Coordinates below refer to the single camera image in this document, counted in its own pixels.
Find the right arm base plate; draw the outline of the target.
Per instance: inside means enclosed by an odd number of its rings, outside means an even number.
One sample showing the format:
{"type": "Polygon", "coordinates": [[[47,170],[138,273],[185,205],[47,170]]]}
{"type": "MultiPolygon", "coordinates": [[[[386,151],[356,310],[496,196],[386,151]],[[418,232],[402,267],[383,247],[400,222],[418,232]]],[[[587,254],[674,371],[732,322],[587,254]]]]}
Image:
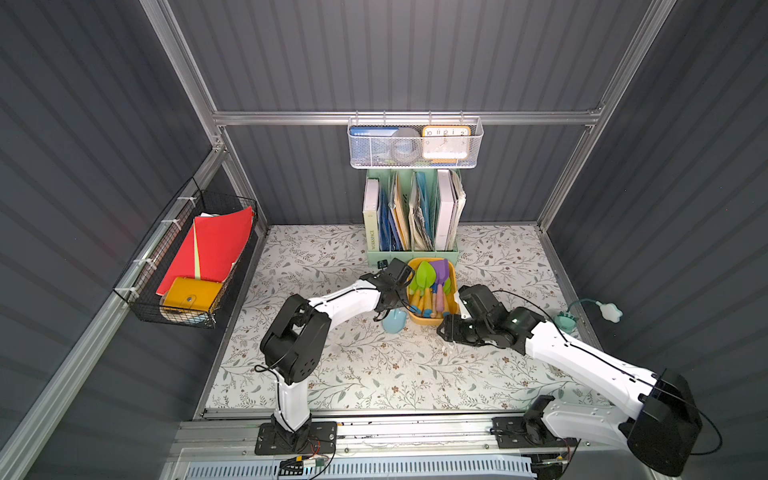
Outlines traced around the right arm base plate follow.
{"type": "Polygon", "coordinates": [[[579,442],[576,438],[554,436],[542,422],[534,422],[531,427],[522,416],[493,417],[489,433],[500,449],[570,449],[575,448],[579,442]]]}

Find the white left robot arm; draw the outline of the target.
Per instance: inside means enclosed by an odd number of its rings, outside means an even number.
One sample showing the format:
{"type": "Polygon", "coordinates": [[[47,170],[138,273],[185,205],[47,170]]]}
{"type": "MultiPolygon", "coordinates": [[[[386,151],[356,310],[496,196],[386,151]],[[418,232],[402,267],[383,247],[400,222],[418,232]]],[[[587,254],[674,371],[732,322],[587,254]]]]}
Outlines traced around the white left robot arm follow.
{"type": "Polygon", "coordinates": [[[320,363],[329,333],[359,315],[374,312],[381,321],[404,307],[413,276],[407,263],[395,259],[330,294],[313,298],[294,294],[285,300],[261,340],[264,362],[254,367],[275,378],[273,418],[283,432],[296,435],[311,423],[308,377],[320,363]]]}

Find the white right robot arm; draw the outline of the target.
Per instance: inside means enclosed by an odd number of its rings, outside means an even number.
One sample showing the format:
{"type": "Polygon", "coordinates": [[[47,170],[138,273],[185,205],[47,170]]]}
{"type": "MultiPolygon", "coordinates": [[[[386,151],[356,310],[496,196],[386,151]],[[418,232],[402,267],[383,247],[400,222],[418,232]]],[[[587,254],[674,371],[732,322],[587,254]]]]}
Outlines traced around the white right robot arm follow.
{"type": "Polygon", "coordinates": [[[610,403],[589,407],[541,394],[521,422],[529,442],[595,441],[629,451],[662,475],[683,473],[703,427],[684,377],[622,362],[568,336],[535,304],[509,310],[485,285],[463,286],[458,295],[459,313],[445,316],[437,328],[444,341],[514,350],[557,368],[610,403]]]}

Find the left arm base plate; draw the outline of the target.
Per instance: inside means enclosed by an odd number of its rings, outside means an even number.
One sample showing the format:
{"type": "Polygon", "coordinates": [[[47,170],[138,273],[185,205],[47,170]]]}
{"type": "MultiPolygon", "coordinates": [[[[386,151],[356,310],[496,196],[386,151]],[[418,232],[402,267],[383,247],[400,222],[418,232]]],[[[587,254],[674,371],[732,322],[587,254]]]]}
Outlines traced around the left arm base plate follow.
{"type": "Polygon", "coordinates": [[[295,433],[284,429],[276,420],[259,427],[254,454],[257,456],[301,455],[335,452],[338,424],[310,420],[295,433]]]}

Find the purple shovel pink handle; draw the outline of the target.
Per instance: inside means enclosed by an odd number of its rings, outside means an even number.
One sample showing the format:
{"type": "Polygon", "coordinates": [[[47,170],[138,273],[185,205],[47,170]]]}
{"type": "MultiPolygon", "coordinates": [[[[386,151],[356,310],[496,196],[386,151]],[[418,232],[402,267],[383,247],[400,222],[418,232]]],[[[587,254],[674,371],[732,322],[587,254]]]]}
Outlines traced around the purple shovel pink handle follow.
{"type": "Polygon", "coordinates": [[[436,279],[433,283],[433,316],[441,318],[447,311],[445,284],[450,279],[450,265],[447,259],[439,259],[431,263],[436,279]]]}

